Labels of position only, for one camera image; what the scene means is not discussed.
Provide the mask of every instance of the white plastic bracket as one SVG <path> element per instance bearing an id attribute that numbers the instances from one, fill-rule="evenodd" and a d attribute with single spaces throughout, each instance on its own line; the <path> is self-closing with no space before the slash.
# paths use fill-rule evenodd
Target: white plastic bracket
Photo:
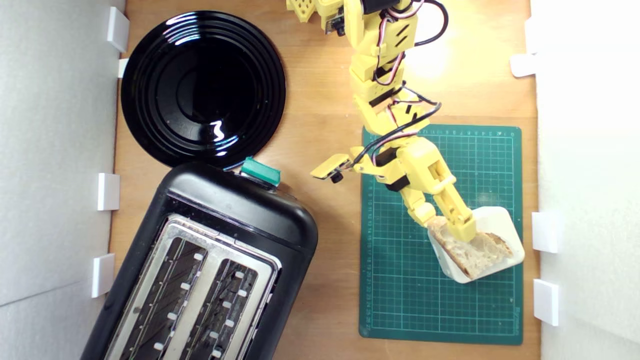
<path id="1" fill-rule="evenodd" d="M 120 175 L 98 174 L 98 211 L 120 209 Z"/>
<path id="2" fill-rule="evenodd" d="M 558 326 L 559 286 L 540 279 L 533 280 L 533 316 Z"/>
<path id="3" fill-rule="evenodd" d="M 114 254 L 106 254 L 93 259 L 93 282 L 91 286 L 92 298 L 97 298 L 111 289 L 113 285 L 114 272 Z"/>
<path id="4" fill-rule="evenodd" d="M 532 1 L 531 5 L 532 15 L 524 22 L 524 38 L 527 53 L 514 54 L 511 55 L 511 58 L 509 59 L 509 64 L 511 65 L 511 73 L 516 78 L 533 75 L 538 70 L 538 66 L 536 63 L 536 53 L 540 48 L 541 40 L 538 23 L 536 22 L 537 18 L 533 13 L 533 2 L 534 1 Z"/>
<path id="5" fill-rule="evenodd" d="M 115 6 L 109 9 L 109 27 L 107 30 L 107 41 L 118 51 L 127 51 L 129 41 L 129 19 Z"/>
<path id="6" fill-rule="evenodd" d="M 562 236 L 561 219 L 554 213 L 531 213 L 533 249 L 557 254 Z"/>
<path id="7" fill-rule="evenodd" d="M 120 63 L 118 64 L 118 79 L 122 79 L 124 77 L 124 69 L 127 68 L 128 63 L 129 58 L 120 59 Z"/>

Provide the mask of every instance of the white plastic container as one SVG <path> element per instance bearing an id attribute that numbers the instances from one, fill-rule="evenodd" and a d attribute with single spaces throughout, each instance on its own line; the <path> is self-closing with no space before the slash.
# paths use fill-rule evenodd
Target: white plastic container
<path id="1" fill-rule="evenodd" d="M 477 280 L 487 275 L 494 274 L 498 271 L 510 268 L 524 261 L 524 248 L 522 247 L 522 242 L 520 241 L 520 237 L 518 236 L 518 231 L 516 231 L 516 228 L 511 221 L 511 216 L 509 215 L 507 209 L 498 206 L 484 206 L 482 208 L 477 208 L 472 212 L 474 214 L 474 218 L 476 219 L 476 229 L 478 231 L 482 231 L 484 233 L 493 233 L 497 236 L 500 236 L 500 238 L 504 240 L 504 242 L 513 252 L 513 256 L 511 258 L 504 258 L 500 263 L 488 267 L 473 280 Z M 433 250 L 436 252 L 436 256 L 438 257 L 440 268 L 445 273 L 445 275 L 447 275 L 451 279 L 454 279 L 460 284 L 466 284 L 470 281 L 473 281 L 472 279 L 469 279 L 462 272 L 462 270 L 460 270 L 456 263 L 440 246 L 438 241 L 431 236 L 431 233 L 429 233 L 429 240 L 431 241 L 431 246 L 433 247 Z"/>

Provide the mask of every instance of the white panel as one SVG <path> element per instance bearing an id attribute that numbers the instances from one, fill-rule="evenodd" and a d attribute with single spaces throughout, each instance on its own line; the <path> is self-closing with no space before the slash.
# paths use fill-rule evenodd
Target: white panel
<path id="1" fill-rule="evenodd" d="M 561 252 L 540 254 L 562 289 L 543 359 L 640 354 L 638 4 L 597 4 L 536 2 L 539 208 L 564 216 Z"/>
<path id="2" fill-rule="evenodd" d="M 0 306 L 2 359 L 78 359 L 104 303 L 89 279 Z"/>
<path id="3" fill-rule="evenodd" d="M 107 41 L 118 51 L 127 51 L 129 41 L 129 19 L 118 8 L 112 6 L 109 10 L 109 28 L 107 29 Z"/>
<path id="4" fill-rule="evenodd" d="M 574 317 L 542 323 L 541 360 L 638 360 L 640 344 Z"/>
<path id="5" fill-rule="evenodd" d="M 534 250 L 558 252 L 558 242 L 562 236 L 560 214 L 531 213 L 531 228 Z"/>
<path id="6" fill-rule="evenodd" d="M 95 209 L 113 171 L 110 6 L 0 1 L 0 304 L 85 281 L 108 251 L 111 214 Z"/>
<path id="7" fill-rule="evenodd" d="M 120 209 L 120 175 L 98 174 L 98 210 Z"/>
<path id="8" fill-rule="evenodd" d="M 106 294 L 113 285 L 115 254 L 106 254 L 93 259 L 91 297 Z"/>
<path id="9" fill-rule="evenodd" d="M 540 279 L 533 280 L 533 316 L 552 326 L 558 326 L 558 285 Z"/>

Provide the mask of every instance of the black cable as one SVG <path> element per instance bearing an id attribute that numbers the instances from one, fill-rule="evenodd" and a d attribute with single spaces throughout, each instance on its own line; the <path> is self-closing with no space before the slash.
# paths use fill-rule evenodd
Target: black cable
<path id="1" fill-rule="evenodd" d="M 440 110 L 440 108 L 442 107 L 442 103 L 438 102 L 438 101 L 432 101 L 427 99 L 426 97 L 418 94 L 417 92 L 409 89 L 408 87 L 402 85 L 402 88 L 414 93 L 418 99 L 433 105 L 433 109 L 429 110 L 427 113 L 423 114 L 423 116 L 421 117 L 417 117 L 414 120 L 411 120 L 409 122 L 407 122 L 405 125 L 399 126 L 391 131 L 389 131 L 387 134 L 384 134 L 383 136 L 375 139 L 374 141 L 370 142 L 369 144 L 367 144 L 367 146 L 364 147 L 364 149 L 360 152 L 360 154 L 358 154 L 358 156 L 355 157 L 355 159 L 353 159 L 352 162 L 352 166 L 354 167 L 357 163 L 360 162 L 360 160 L 362 160 L 362 158 L 364 158 L 364 156 L 371 150 L 371 148 L 373 148 L 374 146 L 378 145 L 379 143 L 385 141 L 386 139 L 390 138 L 391 136 L 394 136 L 395 134 L 398 134 L 399 132 L 401 132 L 402 130 L 405 130 L 409 127 L 412 127 L 416 124 L 418 124 L 419 122 L 423 121 L 424 119 L 432 116 L 433 114 L 435 114 L 436 112 L 438 112 L 438 110 Z"/>
<path id="2" fill-rule="evenodd" d="M 447 12 L 447 9 L 444 7 L 443 4 L 439 3 L 436 0 L 424 0 L 424 2 L 427 4 L 433 4 L 437 6 L 442 12 L 442 17 L 444 18 L 444 21 L 442 23 L 442 29 L 440 29 L 439 33 L 437 33 L 433 37 L 428 38 L 427 40 L 418 41 L 413 46 L 422 46 L 422 45 L 426 45 L 428 43 L 434 42 L 435 40 L 438 40 L 444 34 L 444 32 L 447 31 L 447 26 L 449 26 L 449 13 Z"/>

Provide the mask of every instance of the black plate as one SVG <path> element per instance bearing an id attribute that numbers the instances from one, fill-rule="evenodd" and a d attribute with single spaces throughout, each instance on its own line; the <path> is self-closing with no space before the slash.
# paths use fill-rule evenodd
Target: black plate
<path id="1" fill-rule="evenodd" d="M 227 13 L 184 13 L 136 46 L 122 80 L 122 111 L 136 141 L 174 167 L 234 167 L 275 132 L 285 78 L 275 48 Z"/>

